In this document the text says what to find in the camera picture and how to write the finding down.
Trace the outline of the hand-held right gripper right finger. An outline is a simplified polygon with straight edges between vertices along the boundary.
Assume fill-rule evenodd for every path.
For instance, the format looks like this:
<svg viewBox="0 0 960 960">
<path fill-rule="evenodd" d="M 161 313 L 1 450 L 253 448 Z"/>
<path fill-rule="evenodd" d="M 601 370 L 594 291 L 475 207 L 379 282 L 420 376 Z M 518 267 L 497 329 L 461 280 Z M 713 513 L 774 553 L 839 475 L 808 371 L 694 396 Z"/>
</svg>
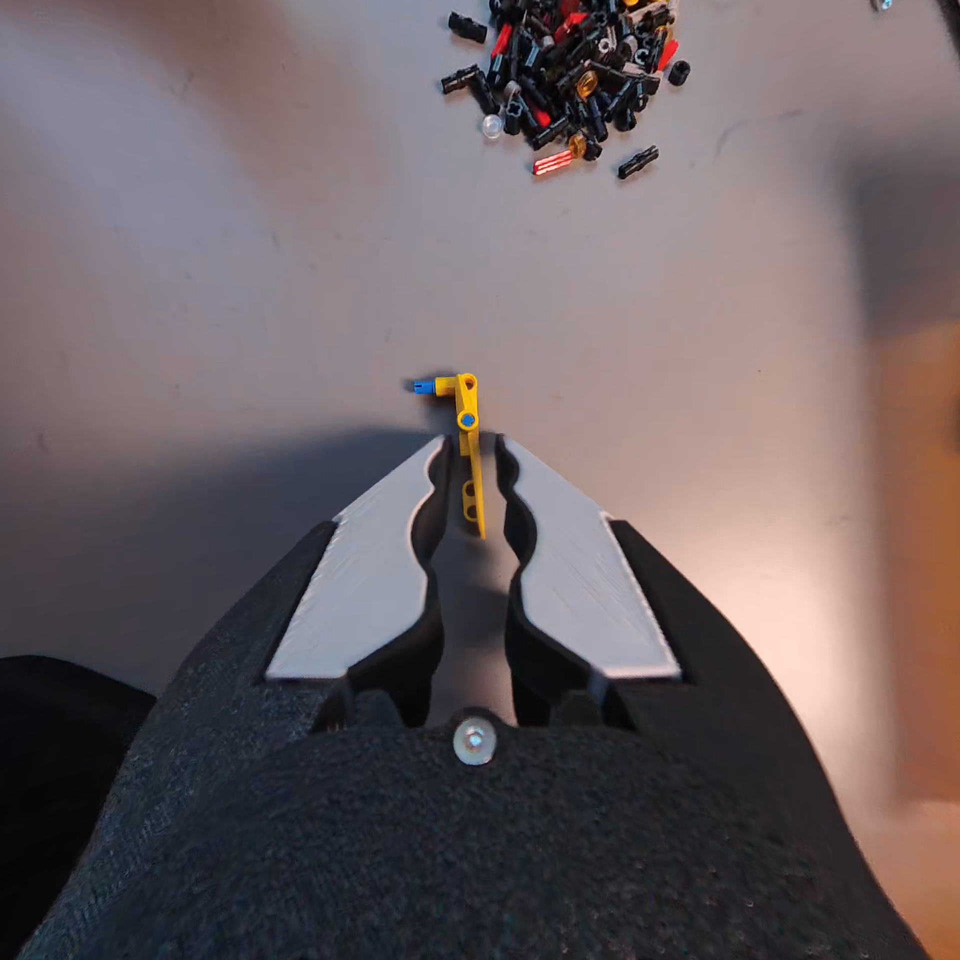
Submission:
<svg viewBox="0 0 960 960">
<path fill-rule="evenodd" d="M 503 533 L 517 566 L 505 649 L 523 682 L 678 681 L 682 668 L 613 518 L 517 441 L 495 441 Z"/>
</svg>

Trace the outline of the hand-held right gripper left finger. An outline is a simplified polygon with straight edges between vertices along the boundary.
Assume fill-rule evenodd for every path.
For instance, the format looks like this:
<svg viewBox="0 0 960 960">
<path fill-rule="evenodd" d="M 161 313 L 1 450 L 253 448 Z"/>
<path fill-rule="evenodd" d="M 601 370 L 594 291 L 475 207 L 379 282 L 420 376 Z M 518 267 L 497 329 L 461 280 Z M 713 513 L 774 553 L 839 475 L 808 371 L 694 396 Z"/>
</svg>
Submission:
<svg viewBox="0 0 960 960">
<path fill-rule="evenodd" d="M 415 625 L 428 576 L 415 553 L 414 521 L 436 492 L 429 471 L 446 444 L 444 436 L 431 438 L 335 515 L 267 680 L 342 679 Z"/>
</svg>

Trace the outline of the yellow angled beam blue pin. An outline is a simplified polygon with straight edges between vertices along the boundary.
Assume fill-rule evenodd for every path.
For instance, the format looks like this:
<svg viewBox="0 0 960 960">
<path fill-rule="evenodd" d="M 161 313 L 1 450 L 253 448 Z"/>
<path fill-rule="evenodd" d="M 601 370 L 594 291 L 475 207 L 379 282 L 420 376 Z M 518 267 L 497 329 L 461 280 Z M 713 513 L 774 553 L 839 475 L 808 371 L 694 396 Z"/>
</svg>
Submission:
<svg viewBox="0 0 960 960">
<path fill-rule="evenodd" d="M 461 489 L 462 516 L 479 539 L 485 540 L 487 525 L 477 377 L 464 372 L 414 379 L 413 392 L 421 396 L 451 399 L 454 403 L 460 456 L 468 463 L 468 474 Z"/>
</svg>

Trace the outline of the grey desk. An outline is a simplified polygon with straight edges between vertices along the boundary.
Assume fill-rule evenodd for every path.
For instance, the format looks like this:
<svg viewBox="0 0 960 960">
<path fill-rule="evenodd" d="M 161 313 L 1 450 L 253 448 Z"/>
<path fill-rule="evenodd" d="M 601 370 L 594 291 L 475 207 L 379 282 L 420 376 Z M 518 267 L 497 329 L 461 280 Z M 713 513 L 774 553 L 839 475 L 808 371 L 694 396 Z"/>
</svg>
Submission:
<svg viewBox="0 0 960 960">
<path fill-rule="evenodd" d="M 2 655 L 159 693 L 479 376 L 750 642 L 958 958 L 958 53 L 937 2 L 679 2 L 535 180 L 484 2 L 2 2 Z"/>
</svg>

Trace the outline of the pile of black red pins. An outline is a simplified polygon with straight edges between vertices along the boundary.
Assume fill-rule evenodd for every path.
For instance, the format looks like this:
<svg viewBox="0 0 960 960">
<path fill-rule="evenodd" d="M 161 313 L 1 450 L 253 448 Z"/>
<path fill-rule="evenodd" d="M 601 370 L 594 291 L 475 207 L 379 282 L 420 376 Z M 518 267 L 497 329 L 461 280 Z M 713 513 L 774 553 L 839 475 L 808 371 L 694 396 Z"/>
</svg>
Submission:
<svg viewBox="0 0 960 960">
<path fill-rule="evenodd" d="M 487 141 L 522 139 L 531 177 L 545 180 L 601 159 L 611 132 L 628 135 L 663 85 L 679 89 L 679 3 L 490 1 L 479 19 L 453 9 L 447 29 L 477 60 L 443 77 L 467 93 Z"/>
</svg>

